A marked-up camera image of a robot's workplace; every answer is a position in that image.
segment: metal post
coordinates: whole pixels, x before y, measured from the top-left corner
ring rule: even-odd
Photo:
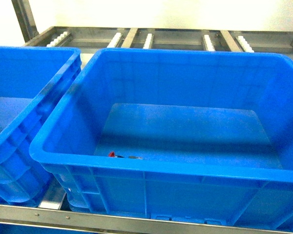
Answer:
[[[18,18],[21,32],[25,42],[28,42],[36,35],[38,35],[37,27],[34,21],[33,13],[31,11],[28,0],[11,0],[15,14]]]

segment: metal bar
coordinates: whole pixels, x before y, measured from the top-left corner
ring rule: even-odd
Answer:
[[[54,178],[50,186],[42,198],[39,208],[59,210],[62,206],[66,192],[58,181]]]
[[[123,36],[123,34],[116,33],[115,36],[113,37],[113,39],[111,40],[111,42],[109,43],[109,45],[107,46],[107,48],[117,47],[117,45],[120,43],[120,41],[122,39],[122,36]]]
[[[0,223],[114,234],[286,234],[208,224],[0,205]]]
[[[220,37],[220,43],[223,44],[223,46],[229,47],[230,51],[241,52],[241,49],[235,43],[233,37],[231,36],[231,34],[228,31],[220,30],[219,37]]]
[[[138,32],[138,28],[131,28],[122,44],[122,48],[130,48],[136,34]]]
[[[203,47],[206,51],[215,51],[215,48],[210,40],[209,35],[203,36]]]
[[[144,49],[151,49],[153,46],[154,41],[154,35],[152,33],[149,33],[146,37],[145,44],[143,45]]]
[[[38,31],[34,21],[33,13],[31,11],[28,0],[11,0],[15,14],[18,18],[21,32],[23,34],[25,42],[28,42],[36,35]]]
[[[42,43],[47,45],[51,41],[51,37],[53,34],[57,32],[56,27],[50,27],[44,32],[40,33],[38,36],[32,38],[30,41],[24,44],[24,46],[38,46]]]

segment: crate bottom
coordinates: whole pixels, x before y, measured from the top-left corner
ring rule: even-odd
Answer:
[[[282,169],[251,110],[116,103],[96,156]]]
[[[31,98],[0,97],[0,132],[32,101]]]

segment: white roller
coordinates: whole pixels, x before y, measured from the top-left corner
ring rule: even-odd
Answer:
[[[249,52],[249,53],[254,53],[252,47],[248,44],[248,42],[245,40],[244,36],[238,36],[237,40],[240,44],[240,46],[242,47],[242,49],[245,52]]]
[[[144,49],[151,49],[153,44],[153,34],[149,33],[146,37],[145,44],[143,45]]]
[[[123,34],[116,33],[115,36],[113,37],[113,39],[111,40],[111,42],[109,43],[109,45],[107,46],[107,48],[115,48],[118,45],[118,43],[120,42],[122,36],[123,36]]]
[[[207,51],[215,51],[215,48],[214,48],[214,46],[213,46],[213,43],[211,42],[211,40],[210,40],[210,37],[209,37],[209,35],[204,35],[203,36],[203,41],[204,41],[204,43],[205,43],[205,49],[207,50]]]

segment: metal rail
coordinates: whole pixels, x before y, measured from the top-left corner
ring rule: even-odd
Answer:
[[[111,234],[286,234],[285,232],[0,205],[0,223]]]

